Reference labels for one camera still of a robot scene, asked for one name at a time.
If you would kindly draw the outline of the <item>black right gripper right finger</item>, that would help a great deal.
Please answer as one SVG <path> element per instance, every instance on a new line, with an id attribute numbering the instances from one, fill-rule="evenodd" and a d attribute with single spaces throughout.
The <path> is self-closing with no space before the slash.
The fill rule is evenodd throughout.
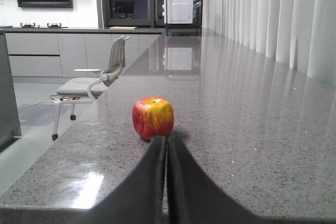
<path id="1" fill-rule="evenodd" d="M 218 188 L 178 136 L 167 140 L 167 197 L 170 223 L 265 223 Z"/>

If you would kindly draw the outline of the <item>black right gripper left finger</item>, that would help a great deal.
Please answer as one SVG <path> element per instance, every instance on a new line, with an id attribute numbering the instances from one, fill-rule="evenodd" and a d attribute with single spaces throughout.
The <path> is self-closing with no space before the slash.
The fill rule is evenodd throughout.
<path id="1" fill-rule="evenodd" d="M 68 223 L 161 223 L 165 160 L 166 137 L 155 136 L 127 178 Z"/>

